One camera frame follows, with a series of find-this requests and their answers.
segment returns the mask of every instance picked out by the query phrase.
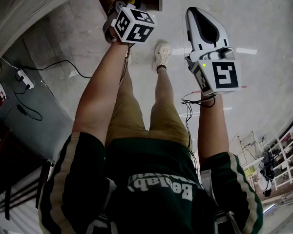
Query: dark green t-shirt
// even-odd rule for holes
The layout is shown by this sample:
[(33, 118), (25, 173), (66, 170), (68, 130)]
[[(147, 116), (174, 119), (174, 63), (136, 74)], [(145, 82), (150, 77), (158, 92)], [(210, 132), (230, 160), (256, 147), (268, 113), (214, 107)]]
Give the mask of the dark green t-shirt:
[[(52, 234), (111, 233), (113, 223), (120, 234), (213, 233), (221, 209), (233, 214), (242, 233), (259, 233), (262, 206), (238, 158), (217, 154), (201, 165), (205, 170), (211, 170), (215, 202), (178, 143), (126, 138), (105, 150), (94, 136), (73, 133), (43, 188), (41, 226)], [(232, 233), (230, 223), (218, 227)]]

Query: electrical outlet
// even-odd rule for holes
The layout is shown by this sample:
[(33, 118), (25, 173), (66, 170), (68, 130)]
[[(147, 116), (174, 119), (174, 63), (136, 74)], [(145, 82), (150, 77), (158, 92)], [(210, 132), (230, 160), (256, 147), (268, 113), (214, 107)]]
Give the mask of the electrical outlet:
[(26, 84), (26, 86), (29, 85), (29, 89), (34, 88), (34, 84), (31, 82), (31, 80), (22, 69), (18, 70), (18, 75), (20, 76), (20, 78), (23, 76), (23, 82)]

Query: leg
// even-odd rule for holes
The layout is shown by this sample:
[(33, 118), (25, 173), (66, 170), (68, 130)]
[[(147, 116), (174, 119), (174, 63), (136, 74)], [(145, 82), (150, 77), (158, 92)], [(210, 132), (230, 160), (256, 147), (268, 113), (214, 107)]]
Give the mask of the leg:
[(156, 47), (155, 51), (157, 61), (153, 66), (157, 70), (158, 78), (155, 89), (155, 104), (151, 111), (151, 124), (150, 134), (151, 138), (159, 138), (174, 141), (188, 147), (189, 137), (188, 132), (183, 125), (177, 110), (173, 103), (173, 89), (170, 83), (167, 69), (165, 68), (168, 63), (169, 54), (164, 60), (158, 61), (158, 56), (161, 55), (162, 48)]
[(142, 112), (139, 103), (133, 95), (129, 72), (126, 71), (118, 90), (105, 146), (108, 146), (116, 138), (144, 137), (146, 134), (147, 131), (143, 123)]

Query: tiled floor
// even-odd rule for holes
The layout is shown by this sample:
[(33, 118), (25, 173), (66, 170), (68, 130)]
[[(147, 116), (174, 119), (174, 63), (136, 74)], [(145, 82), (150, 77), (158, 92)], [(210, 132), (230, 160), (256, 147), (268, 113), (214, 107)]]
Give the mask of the tiled floor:
[[(154, 103), (156, 75), (151, 65), (158, 39), (166, 39), (172, 46), (168, 72), (179, 114), (187, 112), (181, 97), (199, 90), (183, 54), (191, 47), (185, 24), (185, 12), (190, 6), (216, 17), (226, 28), (234, 50), (257, 50), (255, 55), (235, 53), (241, 61), (243, 85), (247, 88), (224, 95), (230, 150), (241, 154), (239, 141), (233, 139), (236, 134), (244, 137), (254, 131), (257, 137), (267, 135), (270, 139), (272, 129), (279, 132), (293, 116), (293, 0), (163, 0), (163, 12), (154, 12), (158, 27), (146, 44), (132, 48), (129, 68), (146, 127)], [(108, 48), (102, 34), (104, 22), (98, 0), (71, 0), (36, 25), (24, 41), (37, 68), (69, 59), (89, 76)], [(75, 75), (68, 64), (62, 65), (62, 69), (43, 71), (41, 76), (74, 118), (88, 80)], [(199, 94), (189, 98), (199, 98)], [(193, 107), (193, 111), (198, 112), (199, 107)], [(189, 123), (195, 151), (198, 119), (193, 117)]]

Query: thigh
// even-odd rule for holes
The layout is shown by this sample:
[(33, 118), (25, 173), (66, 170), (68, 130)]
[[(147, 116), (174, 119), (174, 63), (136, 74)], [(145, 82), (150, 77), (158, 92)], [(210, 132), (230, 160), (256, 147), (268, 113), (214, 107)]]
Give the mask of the thigh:
[(108, 127), (105, 146), (116, 138), (143, 137), (146, 132), (136, 98), (127, 93), (119, 93)]
[(189, 135), (173, 103), (155, 103), (151, 112), (151, 138), (174, 141), (188, 147)]

